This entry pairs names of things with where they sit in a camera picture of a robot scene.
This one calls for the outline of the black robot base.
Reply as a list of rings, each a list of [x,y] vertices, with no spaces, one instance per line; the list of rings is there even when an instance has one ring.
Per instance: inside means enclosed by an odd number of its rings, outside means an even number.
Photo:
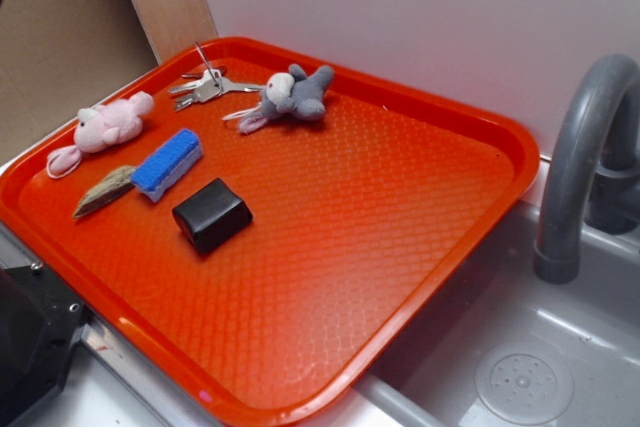
[[[87,322],[82,299],[43,265],[1,271],[1,424],[14,426],[65,388]]]

